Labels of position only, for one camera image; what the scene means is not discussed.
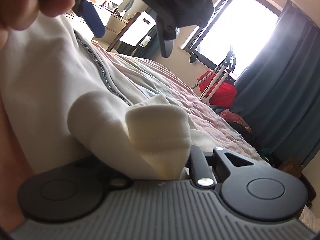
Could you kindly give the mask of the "person's hand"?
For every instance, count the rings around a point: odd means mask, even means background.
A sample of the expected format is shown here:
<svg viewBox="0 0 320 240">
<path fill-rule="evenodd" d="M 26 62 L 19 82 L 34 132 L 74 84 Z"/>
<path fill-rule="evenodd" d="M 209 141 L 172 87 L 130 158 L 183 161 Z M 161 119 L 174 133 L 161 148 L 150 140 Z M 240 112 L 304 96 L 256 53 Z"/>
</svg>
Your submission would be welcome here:
<svg viewBox="0 0 320 240">
<path fill-rule="evenodd" d="M 56 17 L 74 4 L 75 0 L 1 0 L 1 47 L 6 44 L 10 29 L 27 29 L 39 12 Z"/>
</svg>

